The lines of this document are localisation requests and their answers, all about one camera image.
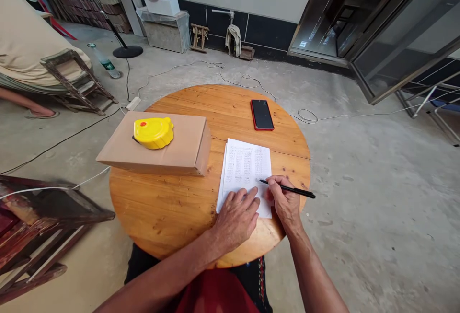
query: wooden chair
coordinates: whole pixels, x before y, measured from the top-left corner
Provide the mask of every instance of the wooden chair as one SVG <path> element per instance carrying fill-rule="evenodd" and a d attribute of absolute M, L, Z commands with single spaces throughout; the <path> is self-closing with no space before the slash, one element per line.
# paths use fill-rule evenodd
<path fill-rule="evenodd" d="M 61 75 L 56 68 L 56 66 L 70 60 L 75 60 L 83 71 L 79 77 L 72 81 L 67 80 L 67 78 Z M 69 91 L 66 94 L 53 95 L 53 97 L 72 112 L 76 113 L 78 110 L 84 110 L 104 116 L 104 111 L 112 103 L 118 103 L 118 101 L 101 85 L 96 76 L 91 72 L 88 66 L 86 66 L 83 59 L 73 49 L 64 49 L 55 55 L 42 58 L 40 63 Z M 92 92 L 106 97 L 107 101 L 102 106 L 96 106 L 87 98 Z M 72 100 L 78 100 L 81 104 L 75 104 Z"/>
<path fill-rule="evenodd" d="M 0 197 L 51 186 L 75 185 L 0 175 Z M 94 224 L 114 217 L 76 190 L 24 192 L 0 201 L 0 275 L 9 272 L 0 283 L 0 305 L 64 274 L 67 266 L 57 261 Z"/>

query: red shirt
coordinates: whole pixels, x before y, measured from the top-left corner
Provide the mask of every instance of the red shirt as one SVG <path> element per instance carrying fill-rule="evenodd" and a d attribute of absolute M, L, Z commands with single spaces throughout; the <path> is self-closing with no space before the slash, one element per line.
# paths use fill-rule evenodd
<path fill-rule="evenodd" d="M 201 273 L 186 288 L 176 313 L 258 313 L 235 274 L 226 269 Z"/>

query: power strip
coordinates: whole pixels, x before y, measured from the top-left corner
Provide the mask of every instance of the power strip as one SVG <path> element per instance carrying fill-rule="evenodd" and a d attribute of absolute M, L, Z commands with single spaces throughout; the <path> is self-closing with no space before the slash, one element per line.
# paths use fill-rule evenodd
<path fill-rule="evenodd" d="M 130 104 L 128 104 L 126 106 L 126 109 L 127 110 L 130 110 L 130 111 L 133 111 L 136 109 L 136 107 L 138 106 L 138 104 L 140 103 L 140 101 L 142 101 L 139 97 L 135 97 L 133 98 L 133 100 L 130 102 Z"/>

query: finger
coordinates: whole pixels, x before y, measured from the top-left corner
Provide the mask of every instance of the finger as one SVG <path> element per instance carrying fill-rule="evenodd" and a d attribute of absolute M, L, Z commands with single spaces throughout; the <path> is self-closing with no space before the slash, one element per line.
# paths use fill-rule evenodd
<path fill-rule="evenodd" d="M 221 211 L 228 210 L 229 205 L 232 203 L 234 198 L 235 198 L 235 192 L 229 192 L 229 194 L 227 195 L 227 199 L 225 199 L 224 204 L 222 204 L 222 208 L 220 210 Z"/>
<path fill-rule="evenodd" d="M 235 201 L 235 203 L 239 203 L 243 200 L 246 194 L 248 194 L 248 191 L 246 191 L 246 188 L 240 188 L 238 192 L 235 194 L 235 198 L 233 198 L 233 200 Z"/>
<path fill-rule="evenodd" d="M 255 214 L 257 212 L 257 209 L 259 208 L 259 205 L 260 205 L 260 199 L 257 197 L 254 198 L 247 209 L 249 214 L 250 215 Z"/>
<path fill-rule="evenodd" d="M 229 192 L 229 194 L 227 194 L 227 199 L 225 201 L 229 201 L 231 202 L 233 199 L 235 198 L 235 192 Z"/>
<path fill-rule="evenodd" d="M 274 198 L 273 198 L 272 191 L 270 191 L 270 189 L 265 190 L 264 198 L 268 201 L 273 201 Z"/>
<path fill-rule="evenodd" d="M 248 225 L 248 232 L 249 236 L 253 233 L 255 227 L 257 226 L 257 219 L 259 218 L 259 214 L 256 212 L 254 216 L 251 218 L 251 221 L 249 222 Z"/>
<path fill-rule="evenodd" d="M 268 180 L 268 188 L 272 192 L 273 197 L 275 198 L 275 201 L 286 199 L 286 197 L 283 194 L 283 191 L 281 190 L 281 187 L 278 185 L 278 183 L 274 179 Z"/>
<path fill-rule="evenodd" d="M 289 179 L 283 175 L 272 175 L 271 177 L 267 178 L 267 181 L 269 181 L 270 179 L 275 180 L 279 185 L 295 188 L 294 185 L 289 181 Z"/>
<path fill-rule="evenodd" d="M 250 204 L 252 203 L 252 201 L 254 200 L 254 197 L 255 195 L 257 194 L 257 192 L 259 192 L 259 189 L 257 187 L 253 187 L 249 190 L 246 198 L 244 199 L 243 201 L 243 208 L 244 209 L 247 209 Z"/>

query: sandal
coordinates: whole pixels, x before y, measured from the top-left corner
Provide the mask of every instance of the sandal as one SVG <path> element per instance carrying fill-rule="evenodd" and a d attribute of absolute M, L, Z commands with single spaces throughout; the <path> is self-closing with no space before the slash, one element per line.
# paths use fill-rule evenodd
<path fill-rule="evenodd" d="M 27 111 L 27 115 L 25 116 L 26 119 L 29 120 L 38 120 L 38 119 L 53 119 L 55 117 L 58 117 L 60 112 L 54 112 L 52 116 L 35 116 L 32 114 L 31 110 L 29 109 Z"/>

